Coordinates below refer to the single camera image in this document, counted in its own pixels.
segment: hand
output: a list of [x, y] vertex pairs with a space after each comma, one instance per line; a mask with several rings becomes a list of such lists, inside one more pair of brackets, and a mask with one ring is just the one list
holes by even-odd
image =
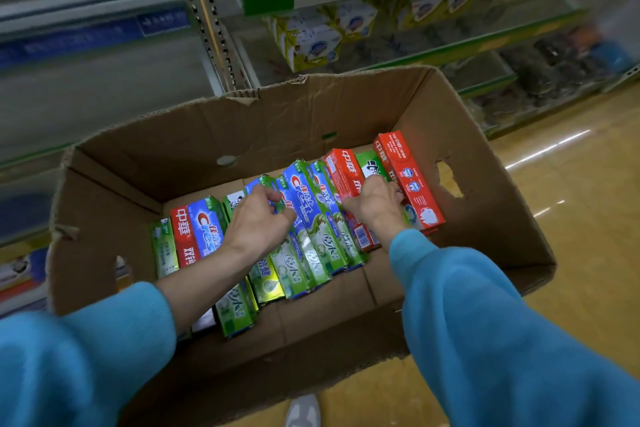
[[367, 225], [382, 246], [389, 250], [394, 237], [409, 228], [400, 206], [402, 200], [402, 192], [395, 182], [372, 175], [364, 180], [360, 196], [345, 199], [342, 206], [356, 220]]
[[250, 266], [281, 245], [296, 219], [296, 212], [290, 208], [273, 213], [269, 200], [281, 199], [282, 193], [263, 185], [255, 186], [236, 206], [221, 248], [234, 250]]

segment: red toothpaste box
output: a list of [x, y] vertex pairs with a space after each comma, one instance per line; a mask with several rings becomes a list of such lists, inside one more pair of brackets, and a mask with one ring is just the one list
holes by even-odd
[[380, 133], [373, 142], [382, 166], [402, 189], [405, 200], [413, 206], [422, 223], [422, 233], [428, 234], [445, 222], [427, 181], [418, 169], [400, 131]]
[[189, 220], [188, 206], [172, 209], [170, 217], [173, 239], [175, 240], [175, 253], [178, 255], [178, 265], [183, 268], [200, 260], [198, 243]]
[[[362, 174], [356, 156], [351, 150], [333, 149], [324, 158], [324, 162], [326, 162], [327, 170], [331, 174], [335, 190], [338, 192], [339, 204], [347, 197], [356, 197], [360, 194], [364, 174]], [[358, 222], [355, 216], [347, 210], [343, 210], [343, 213], [363, 252], [369, 252], [380, 246], [380, 242], [371, 230]]]

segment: brown cardboard box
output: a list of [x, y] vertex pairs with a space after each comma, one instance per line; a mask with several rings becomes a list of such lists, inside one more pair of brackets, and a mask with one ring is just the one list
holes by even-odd
[[[547, 242], [460, 98], [438, 70], [413, 66], [304, 76], [192, 101], [79, 143], [65, 156], [53, 209], [55, 310], [68, 314], [114, 294], [117, 256], [136, 280], [153, 280], [148, 224], [170, 207], [224, 197], [241, 180], [296, 158], [370, 146], [392, 129], [402, 130], [447, 219], [434, 243], [486, 253], [522, 293], [551, 279], [556, 264]], [[225, 167], [216, 164], [221, 156], [237, 160]], [[440, 186], [440, 160], [463, 197]], [[211, 332], [180, 346], [121, 422], [213, 425], [406, 355], [402, 299], [378, 250], [363, 268], [308, 297], [268, 305], [235, 339]]]

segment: shiny tile floor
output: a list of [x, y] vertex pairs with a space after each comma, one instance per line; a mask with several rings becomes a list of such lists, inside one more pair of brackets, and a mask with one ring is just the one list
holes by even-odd
[[[558, 260], [532, 308], [640, 376], [640, 84], [492, 141]], [[448, 425], [411, 357], [319, 393], [324, 427]], [[288, 402], [228, 427], [280, 427]]]

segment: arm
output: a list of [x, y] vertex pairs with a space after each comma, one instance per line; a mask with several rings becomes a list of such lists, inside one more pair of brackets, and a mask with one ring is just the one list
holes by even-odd
[[542, 318], [486, 256], [408, 230], [392, 184], [368, 178], [345, 202], [389, 251], [420, 373], [459, 427], [626, 427], [640, 385]]
[[272, 214], [280, 194], [256, 186], [218, 251], [159, 280], [56, 318], [0, 321], [0, 423], [115, 425], [121, 407], [171, 359], [186, 331], [284, 239], [295, 212]]

